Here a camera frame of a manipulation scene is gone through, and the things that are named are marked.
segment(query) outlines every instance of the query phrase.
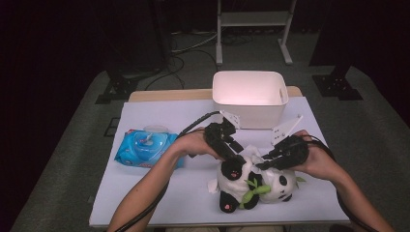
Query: storage box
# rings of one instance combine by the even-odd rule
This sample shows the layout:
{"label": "storage box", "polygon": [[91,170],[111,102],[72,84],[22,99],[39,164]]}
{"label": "storage box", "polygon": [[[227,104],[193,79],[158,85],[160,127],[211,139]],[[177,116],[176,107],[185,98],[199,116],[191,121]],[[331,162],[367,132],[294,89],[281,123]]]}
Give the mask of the storage box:
{"label": "storage box", "polygon": [[212,95],[215,110],[238,115],[241,129],[272,129],[289,101],[283,77],[277,72],[217,72]]}

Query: panda plush toy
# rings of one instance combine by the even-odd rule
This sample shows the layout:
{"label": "panda plush toy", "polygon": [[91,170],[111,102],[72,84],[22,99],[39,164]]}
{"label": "panda plush toy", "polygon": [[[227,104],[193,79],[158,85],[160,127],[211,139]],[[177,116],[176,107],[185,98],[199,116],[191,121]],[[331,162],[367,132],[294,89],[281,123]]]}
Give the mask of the panda plush toy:
{"label": "panda plush toy", "polygon": [[270,204],[291,199],[296,186],[295,172],[273,167],[261,170],[255,166],[264,161],[257,148],[248,146],[241,155],[219,164],[217,182],[223,212],[250,210],[259,200]]}

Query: hand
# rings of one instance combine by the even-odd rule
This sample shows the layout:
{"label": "hand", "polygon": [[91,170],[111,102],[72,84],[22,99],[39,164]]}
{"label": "hand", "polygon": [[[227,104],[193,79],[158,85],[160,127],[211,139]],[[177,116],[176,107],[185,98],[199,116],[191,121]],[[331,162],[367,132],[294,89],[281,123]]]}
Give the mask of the hand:
{"label": "hand", "polygon": [[[295,135],[301,136],[305,141],[311,141],[306,130],[300,130]],[[309,153],[305,163],[292,167],[295,171],[305,172],[308,175],[328,180],[337,181],[347,173],[321,148],[314,144],[308,145]]]}
{"label": "hand", "polygon": [[204,155],[209,154],[215,159],[223,160],[205,141],[204,128],[195,129],[186,135],[178,138],[174,142],[174,146],[178,146],[183,155]]}

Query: floor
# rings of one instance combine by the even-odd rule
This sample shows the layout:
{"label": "floor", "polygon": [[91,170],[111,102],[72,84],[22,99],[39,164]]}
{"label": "floor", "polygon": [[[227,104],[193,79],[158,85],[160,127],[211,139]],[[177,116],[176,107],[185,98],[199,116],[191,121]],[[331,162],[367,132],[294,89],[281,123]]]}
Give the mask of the floor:
{"label": "floor", "polygon": [[[406,231],[410,221],[410,130],[371,79],[355,68],[346,78],[360,92],[362,101],[320,95],[312,76],[327,74],[333,67],[308,65],[317,36],[289,35],[292,66],[285,65],[281,57],[277,43],[280,33],[226,37],[222,66],[215,65],[215,45],[207,43],[171,58],[168,68],[174,74],[164,71],[144,78],[135,90],[212,88],[216,71],[281,73],[286,85],[298,86],[307,97],[340,165],[396,231]],[[182,49],[206,38],[209,35],[174,35],[173,48]],[[103,231],[89,227],[88,218],[113,141],[106,130],[113,118],[121,116],[125,102],[96,104],[108,82],[106,72],[101,72],[90,85],[12,231]],[[291,230],[329,228],[329,224],[296,224]]]}

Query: wet wipes package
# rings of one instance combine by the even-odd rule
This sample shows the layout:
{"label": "wet wipes package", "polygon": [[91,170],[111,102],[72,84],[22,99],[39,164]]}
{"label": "wet wipes package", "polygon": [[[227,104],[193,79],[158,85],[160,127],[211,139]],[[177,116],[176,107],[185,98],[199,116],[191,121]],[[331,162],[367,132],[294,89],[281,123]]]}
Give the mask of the wet wipes package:
{"label": "wet wipes package", "polygon": [[[176,137],[176,133],[129,130],[115,160],[127,166],[152,167]],[[176,168],[182,167],[183,162],[179,159]]]}

